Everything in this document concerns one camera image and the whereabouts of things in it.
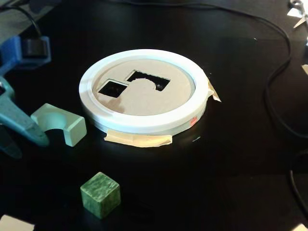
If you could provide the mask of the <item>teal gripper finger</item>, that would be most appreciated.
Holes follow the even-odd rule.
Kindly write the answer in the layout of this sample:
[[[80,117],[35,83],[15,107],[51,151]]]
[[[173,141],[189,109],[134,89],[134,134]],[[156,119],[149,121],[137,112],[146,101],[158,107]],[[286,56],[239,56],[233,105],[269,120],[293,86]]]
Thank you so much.
[[[0,126],[0,150],[14,159],[22,158],[21,150],[2,125]]]
[[[0,123],[14,130],[38,146],[48,146],[45,132],[13,101],[14,90],[4,77],[0,77]]]

